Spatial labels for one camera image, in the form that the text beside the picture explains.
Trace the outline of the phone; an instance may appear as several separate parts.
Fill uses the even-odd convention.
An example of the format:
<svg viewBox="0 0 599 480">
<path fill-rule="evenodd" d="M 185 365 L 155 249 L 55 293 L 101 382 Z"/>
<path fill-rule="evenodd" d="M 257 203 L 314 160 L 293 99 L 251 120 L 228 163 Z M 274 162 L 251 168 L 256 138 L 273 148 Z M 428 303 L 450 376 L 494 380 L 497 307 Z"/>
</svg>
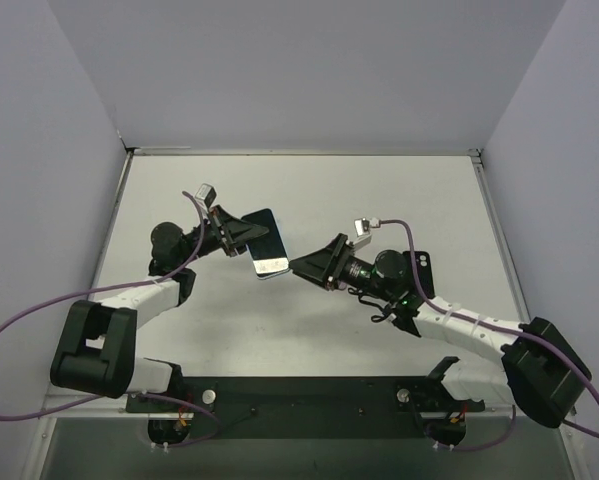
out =
<svg viewBox="0 0 599 480">
<path fill-rule="evenodd" d="M 268 229 L 267 234 L 247 243 L 257 278 L 267 280 L 288 272 L 288 255 L 272 210 L 261 209 L 242 219 Z"/>
</svg>

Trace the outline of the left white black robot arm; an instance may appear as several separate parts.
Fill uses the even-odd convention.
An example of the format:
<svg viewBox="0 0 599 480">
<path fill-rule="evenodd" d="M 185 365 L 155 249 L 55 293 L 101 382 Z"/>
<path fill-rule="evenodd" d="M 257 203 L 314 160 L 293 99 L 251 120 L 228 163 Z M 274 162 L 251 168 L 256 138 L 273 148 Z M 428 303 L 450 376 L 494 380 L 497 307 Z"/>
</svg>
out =
<svg viewBox="0 0 599 480">
<path fill-rule="evenodd" d="M 52 385 L 108 398 L 146 392 L 158 409 L 178 408 L 184 398 L 180 366 L 139 357 L 138 329 L 188 300 L 196 280 L 191 261 L 218 250 L 240 255 L 275 227 L 269 209 L 237 218 L 221 206 L 191 232 L 172 222 L 158 224 L 150 235 L 145 281 L 99 302 L 71 305 L 50 367 Z"/>
</svg>

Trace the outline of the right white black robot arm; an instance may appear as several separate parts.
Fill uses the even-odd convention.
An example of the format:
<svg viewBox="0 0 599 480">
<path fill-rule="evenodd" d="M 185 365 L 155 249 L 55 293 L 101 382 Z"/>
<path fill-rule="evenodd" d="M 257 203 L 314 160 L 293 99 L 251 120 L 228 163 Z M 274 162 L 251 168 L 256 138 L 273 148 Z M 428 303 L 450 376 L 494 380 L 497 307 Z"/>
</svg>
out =
<svg viewBox="0 0 599 480">
<path fill-rule="evenodd" d="M 390 321 L 401 331 L 462 348 L 499 368 L 488 380 L 451 368 L 442 384 L 453 399 L 511 403 L 544 427 L 560 426 L 592 375 L 557 327 L 540 317 L 521 323 L 480 316 L 429 298 L 416 284 L 414 266 L 409 253 L 396 250 L 381 251 L 371 263 L 359 259 L 344 234 L 289 263 L 293 274 L 325 290 L 346 285 L 360 299 L 383 301 L 375 322 Z"/>
</svg>

